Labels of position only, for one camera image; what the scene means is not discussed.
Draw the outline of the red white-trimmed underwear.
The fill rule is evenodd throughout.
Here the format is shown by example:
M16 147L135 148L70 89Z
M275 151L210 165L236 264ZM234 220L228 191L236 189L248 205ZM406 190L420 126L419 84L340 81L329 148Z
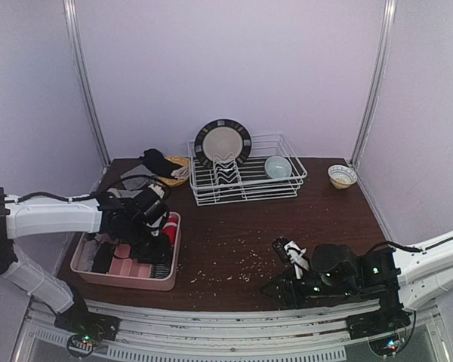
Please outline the red white-trimmed underwear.
M176 244L177 232L180 224L180 216L177 213L171 213L168 217L168 221L162 228L162 234L167 235L170 241L171 247Z

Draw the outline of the striped navy underwear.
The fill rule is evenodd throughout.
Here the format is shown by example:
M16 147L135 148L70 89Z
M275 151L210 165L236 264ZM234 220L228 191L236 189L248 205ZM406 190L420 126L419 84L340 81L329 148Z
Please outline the striped navy underwear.
M165 279L170 275L171 265L167 263L155 264L151 268L150 277L152 279Z

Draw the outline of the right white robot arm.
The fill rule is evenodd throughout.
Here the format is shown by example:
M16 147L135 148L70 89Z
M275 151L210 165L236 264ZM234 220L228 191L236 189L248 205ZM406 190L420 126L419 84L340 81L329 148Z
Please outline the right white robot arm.
M272 247L289 268L260 292L286 308L318 308L376 300L382 317L410 314L453 287L453 230L412 245L392 241L355 254L346 244L319 244L310 256L295 241Z

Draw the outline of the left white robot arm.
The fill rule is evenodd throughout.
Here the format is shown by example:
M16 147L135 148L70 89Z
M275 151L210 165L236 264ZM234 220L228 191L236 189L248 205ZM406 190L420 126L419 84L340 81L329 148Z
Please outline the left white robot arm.
M135 191L110 187L75 197L48 192L19 197L6 195L0 187L0 277L41 299L62 318L83 322L90 314L83 298L24 254L15 239L64 232L108 234L127 244L135 259L163 263L171 254L171 242L162 233L168 213L159 186Z

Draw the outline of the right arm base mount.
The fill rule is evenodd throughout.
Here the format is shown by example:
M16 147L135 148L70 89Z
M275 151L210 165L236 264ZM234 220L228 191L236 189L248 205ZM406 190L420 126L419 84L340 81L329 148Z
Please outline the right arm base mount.
M368 340L371 352L383 359L395 357L410 343L417 324L416 311L379 308L346 318L352 340Z

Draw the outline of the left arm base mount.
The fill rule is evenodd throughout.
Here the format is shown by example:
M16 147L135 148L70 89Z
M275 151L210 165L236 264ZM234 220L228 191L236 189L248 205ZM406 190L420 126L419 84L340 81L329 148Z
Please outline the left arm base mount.
M87 312L84 317L55 313L54 326L71 332L65 347L74 358L83 359L93 354L103 341L115 341L119 331L118 317Z

